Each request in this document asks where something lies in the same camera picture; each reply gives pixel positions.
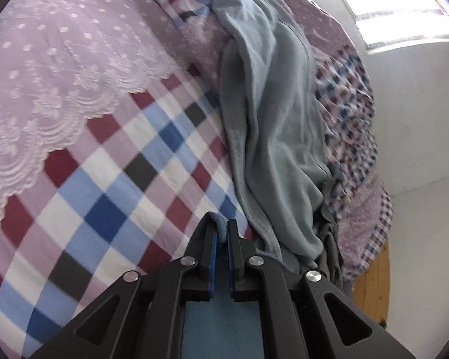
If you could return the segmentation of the dark teal sweater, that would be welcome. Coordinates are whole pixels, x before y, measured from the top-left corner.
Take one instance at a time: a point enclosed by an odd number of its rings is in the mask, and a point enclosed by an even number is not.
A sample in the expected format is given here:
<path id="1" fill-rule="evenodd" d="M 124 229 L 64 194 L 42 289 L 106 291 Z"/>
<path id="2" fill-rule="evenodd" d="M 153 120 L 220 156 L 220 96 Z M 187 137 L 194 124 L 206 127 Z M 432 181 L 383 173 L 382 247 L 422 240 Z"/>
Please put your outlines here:
<path id="1" fill-rule="evenodd" d="M 229 283 L 226 220 L 208 212 L 189 239 L 187 251 L 203 243 L 206 227 L 217 233 L 214 291 L 209 302 L 187 302 L 181 342 L 182 358 L 263 358 L 257 302 L 235 302 Z"/>

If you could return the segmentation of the olive green garment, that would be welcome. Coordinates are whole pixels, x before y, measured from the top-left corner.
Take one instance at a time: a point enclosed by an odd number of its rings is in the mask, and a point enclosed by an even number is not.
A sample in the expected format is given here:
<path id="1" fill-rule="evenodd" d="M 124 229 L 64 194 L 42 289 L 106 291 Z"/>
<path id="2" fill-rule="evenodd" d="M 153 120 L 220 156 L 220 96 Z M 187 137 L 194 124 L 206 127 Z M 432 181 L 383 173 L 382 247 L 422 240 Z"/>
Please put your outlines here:
<path id="1" fill-rule="evenodd" d="M 324 246 L 323 252 L 315 262 L 327 279 L 342 291 L 344 288 L 342 273 L 344 261 L 338 246 L 339 227 L 327 204 L 327 197 L 330 195 L 333 184 L 333 179 L 323 184 L 324 202 L 313 216 L 313 229 Z"/>

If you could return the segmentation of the wooden headboard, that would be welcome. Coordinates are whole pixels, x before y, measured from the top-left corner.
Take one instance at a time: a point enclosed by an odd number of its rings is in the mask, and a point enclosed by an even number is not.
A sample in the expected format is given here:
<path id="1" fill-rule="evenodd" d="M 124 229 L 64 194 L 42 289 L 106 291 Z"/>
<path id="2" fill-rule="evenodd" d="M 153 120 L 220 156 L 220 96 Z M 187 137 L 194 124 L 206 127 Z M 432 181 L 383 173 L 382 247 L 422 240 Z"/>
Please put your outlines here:
<path id="1" fill-rule="evenodd" d="M 390 297 L 389 244 L 354 283 L 354 303 L 381 326 L 387 325 Z"/>

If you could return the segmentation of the plaid folded quilt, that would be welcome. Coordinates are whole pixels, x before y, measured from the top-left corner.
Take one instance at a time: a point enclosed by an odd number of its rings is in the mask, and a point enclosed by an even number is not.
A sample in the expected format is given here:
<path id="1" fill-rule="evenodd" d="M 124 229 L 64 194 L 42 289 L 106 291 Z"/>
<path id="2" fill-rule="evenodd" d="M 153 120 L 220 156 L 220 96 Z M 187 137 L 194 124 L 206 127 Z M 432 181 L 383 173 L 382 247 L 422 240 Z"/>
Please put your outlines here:
<path id="1" fill-rule="evenodd" d="M 181 30 L 191 60 L 217 85 L 228 35 L 212 13 L 212 0 L 155 1 Z M 344 259 L 341 267 L 325 269 L 331 278 L 351 281 L 369 268 L 392 227 L 390 196 L 375 171 L 371 86 L 354 45 L 332 16 L 311 0 L 277 1 L 301 24 L 316 58 L 315 97 L 333 175 L 324 201 L 337 222 L 334 243 Z"/>

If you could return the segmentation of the plaid bed sheet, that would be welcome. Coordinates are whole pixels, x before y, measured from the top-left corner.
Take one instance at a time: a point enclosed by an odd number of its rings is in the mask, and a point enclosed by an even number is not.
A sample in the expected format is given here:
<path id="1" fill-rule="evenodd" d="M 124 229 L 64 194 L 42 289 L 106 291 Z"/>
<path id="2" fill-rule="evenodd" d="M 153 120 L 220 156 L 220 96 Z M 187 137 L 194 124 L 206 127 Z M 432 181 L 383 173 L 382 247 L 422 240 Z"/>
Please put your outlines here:
<path id="1" fill-rule="evenodd" d="M 0 14 L 0 346 L 28 358 L 201 217 L 250 227 L 217 95 L 154 0 L 11 0 Z"/>

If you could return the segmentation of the grey trousers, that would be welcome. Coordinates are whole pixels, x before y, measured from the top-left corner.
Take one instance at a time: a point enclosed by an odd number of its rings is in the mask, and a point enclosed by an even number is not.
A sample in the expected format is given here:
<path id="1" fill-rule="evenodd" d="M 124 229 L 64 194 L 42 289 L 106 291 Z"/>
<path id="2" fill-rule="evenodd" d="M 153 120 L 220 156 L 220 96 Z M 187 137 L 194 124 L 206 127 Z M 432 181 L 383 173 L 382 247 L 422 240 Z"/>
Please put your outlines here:
<path id="1" fill-rule="evenodd" d="M 229 33 L 218 96 L 233 182 L 261 249 L 299 273 L 324 245 L 313 217 L 330 177 L 315 98 L 315 58 L 277 0 L 212 0 Z"/>

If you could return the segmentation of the window with curtain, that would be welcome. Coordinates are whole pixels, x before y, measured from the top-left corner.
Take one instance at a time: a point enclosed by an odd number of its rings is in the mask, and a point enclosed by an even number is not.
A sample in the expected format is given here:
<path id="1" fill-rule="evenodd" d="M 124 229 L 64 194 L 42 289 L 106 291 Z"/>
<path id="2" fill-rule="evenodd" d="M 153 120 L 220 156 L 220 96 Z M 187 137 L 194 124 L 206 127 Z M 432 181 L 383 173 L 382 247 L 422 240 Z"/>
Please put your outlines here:
<path id="1" fill-rule="evenodd" d="M 449 15 L 436 0 L 342 0 L 370 51 L 449 41 Z"/>

